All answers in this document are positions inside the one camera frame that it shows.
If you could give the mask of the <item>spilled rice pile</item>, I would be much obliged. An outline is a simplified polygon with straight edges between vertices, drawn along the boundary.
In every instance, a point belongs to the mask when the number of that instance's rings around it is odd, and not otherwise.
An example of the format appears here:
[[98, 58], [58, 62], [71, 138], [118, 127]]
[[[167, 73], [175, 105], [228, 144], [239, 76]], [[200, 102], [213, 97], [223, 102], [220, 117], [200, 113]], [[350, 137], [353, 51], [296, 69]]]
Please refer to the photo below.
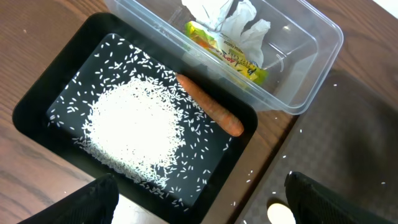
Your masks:
[[173, 70], [117, 34], [100, 41], [46, 117], [75, 147], [183, 211], [232, 141]]

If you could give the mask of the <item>clear plastic bin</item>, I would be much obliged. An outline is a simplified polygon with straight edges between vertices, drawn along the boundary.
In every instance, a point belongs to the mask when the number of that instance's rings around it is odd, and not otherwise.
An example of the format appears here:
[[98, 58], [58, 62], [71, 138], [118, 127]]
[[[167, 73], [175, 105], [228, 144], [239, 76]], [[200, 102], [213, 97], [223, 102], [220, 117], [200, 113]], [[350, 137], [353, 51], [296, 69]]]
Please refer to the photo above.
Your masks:
[[179, 0], [106, 0], [107, 8], [130, 26], [195, 68], [203, 77], [251, 105], [256, 111], [302, 114], [328, 75], [341, 46], [341, 29], [306, 1], [252, 0], [255, 21], [271, 27], [265, 34], [257, 85], [185, 35], [193, 16]]

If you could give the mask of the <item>white paper waste in bin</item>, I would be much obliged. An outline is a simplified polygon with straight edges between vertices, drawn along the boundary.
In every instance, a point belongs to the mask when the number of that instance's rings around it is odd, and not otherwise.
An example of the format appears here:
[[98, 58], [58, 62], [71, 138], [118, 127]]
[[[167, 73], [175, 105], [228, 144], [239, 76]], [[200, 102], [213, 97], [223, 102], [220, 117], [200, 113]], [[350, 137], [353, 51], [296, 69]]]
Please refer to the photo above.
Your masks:
[[232, 15], [228, 13], [233, 0], [182, 0], [182, 5], [200, 25], [230, 38], [249, 61], [262, 67], [264, 63], [262, 41], [271, 28], [271, 23], [259, 19], [248, 30], [244, 29], [257, 15], [257, 9], [250, 0], [239, 1]]

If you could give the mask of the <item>dark brown serving tray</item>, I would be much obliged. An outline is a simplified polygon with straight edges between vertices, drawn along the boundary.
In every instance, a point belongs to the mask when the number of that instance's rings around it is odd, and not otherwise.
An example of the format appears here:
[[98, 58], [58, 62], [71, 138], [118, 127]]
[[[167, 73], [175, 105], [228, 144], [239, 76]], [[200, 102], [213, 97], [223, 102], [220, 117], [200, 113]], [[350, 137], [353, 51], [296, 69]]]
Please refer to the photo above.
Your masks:
[[286, 202], [284, 182], [291, 171], [396, 223], [397, 108], [351, 75], [330, 72], [237, 222], [268, 223], [268, 205]]

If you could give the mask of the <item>black waste tray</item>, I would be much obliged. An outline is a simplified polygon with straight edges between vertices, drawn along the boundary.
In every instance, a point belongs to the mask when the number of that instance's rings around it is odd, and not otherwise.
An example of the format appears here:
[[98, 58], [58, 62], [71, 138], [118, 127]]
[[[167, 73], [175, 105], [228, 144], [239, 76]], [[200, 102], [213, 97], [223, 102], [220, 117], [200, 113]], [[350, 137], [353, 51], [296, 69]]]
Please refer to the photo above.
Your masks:
[[91, 15], [14, 109], [12, 120], [22, 134], [93, 176], [110, 173], [111, 168], [78, 146], [89, 104], [99, 97], [100, 81], [126, 83], [130, 69], [111, 73], [116, 59], [128, 58], [136, 49], [152, 62], [151, 76], [165, 80], [158, 70], [164, 65], [171, 73], [191, 78], [243, 123], [244, 132], [232, 137], [209, 117], [189, 106], [187, 118], [195, 122], [188, 144], [179, 150], [178, 166], [169, 186], [156, 196], [153, 183], [136, 184], [116, 174], [123, 196], [169, 223], [200, 223], [224, 186], [257, 128], [252, 107], [228, 93], [205, 76], [205, 67], [194, 68], [182, 60], [182, 50], [171, 42], [150, 37], [150, 26], [134, 28], [108, 12]]

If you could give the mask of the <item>yellow snack wrapper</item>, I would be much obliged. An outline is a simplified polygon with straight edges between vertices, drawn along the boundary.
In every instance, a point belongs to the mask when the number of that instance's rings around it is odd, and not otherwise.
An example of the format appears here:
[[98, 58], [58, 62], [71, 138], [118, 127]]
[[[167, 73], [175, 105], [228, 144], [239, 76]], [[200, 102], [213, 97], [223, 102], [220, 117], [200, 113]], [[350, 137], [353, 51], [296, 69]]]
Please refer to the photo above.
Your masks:
[[247, 60], [244, 52], [226, 35], [209, 31], [195, 21], [185, 24], [185, 35], [254, 83], [261, 85], [268, 77], [269, 72]]

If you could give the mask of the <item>orange carrot piece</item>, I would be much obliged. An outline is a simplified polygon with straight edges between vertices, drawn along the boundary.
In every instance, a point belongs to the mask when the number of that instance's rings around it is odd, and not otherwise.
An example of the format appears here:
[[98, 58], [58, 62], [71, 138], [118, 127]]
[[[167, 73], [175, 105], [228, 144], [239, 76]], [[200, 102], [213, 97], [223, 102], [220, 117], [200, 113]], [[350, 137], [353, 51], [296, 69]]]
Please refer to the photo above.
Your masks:
[[177, 81], [182, 88], [196, 101], [200, 108], [229, 135], [238, 137], [244, 132], [242, 122], [224, 106], [186, 76], [177, 73]]

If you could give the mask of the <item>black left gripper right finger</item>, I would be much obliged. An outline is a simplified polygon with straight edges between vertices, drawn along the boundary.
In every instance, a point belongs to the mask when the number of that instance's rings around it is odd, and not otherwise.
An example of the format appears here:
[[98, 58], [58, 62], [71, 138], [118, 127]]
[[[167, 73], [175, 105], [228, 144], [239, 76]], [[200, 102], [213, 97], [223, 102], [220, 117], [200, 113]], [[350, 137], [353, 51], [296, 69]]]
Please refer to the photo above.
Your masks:
[[287, 203], [300, 224], [392, 224], [389, 220], [349, 203], [334, 191], [301, 172], [287, 174]]

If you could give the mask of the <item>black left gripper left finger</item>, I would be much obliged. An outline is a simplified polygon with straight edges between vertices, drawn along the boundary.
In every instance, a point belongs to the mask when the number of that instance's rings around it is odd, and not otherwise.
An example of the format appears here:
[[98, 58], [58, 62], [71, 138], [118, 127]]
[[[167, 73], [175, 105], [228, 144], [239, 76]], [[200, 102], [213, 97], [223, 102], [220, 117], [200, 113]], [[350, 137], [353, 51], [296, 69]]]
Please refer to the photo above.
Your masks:
[[111, 224], [119, 202], [112, 174], [105, 174], [20, 224]]

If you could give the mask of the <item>yellow plastic spoon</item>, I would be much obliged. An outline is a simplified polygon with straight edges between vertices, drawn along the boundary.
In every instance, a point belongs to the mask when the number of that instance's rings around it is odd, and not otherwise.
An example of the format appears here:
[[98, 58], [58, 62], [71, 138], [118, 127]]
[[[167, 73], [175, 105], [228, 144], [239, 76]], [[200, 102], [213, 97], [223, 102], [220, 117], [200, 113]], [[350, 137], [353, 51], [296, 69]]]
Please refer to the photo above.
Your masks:
[[271, 224], [296, 224], [289, 207], [281, 203], [273, 203], [267, 209], [267, 217]]

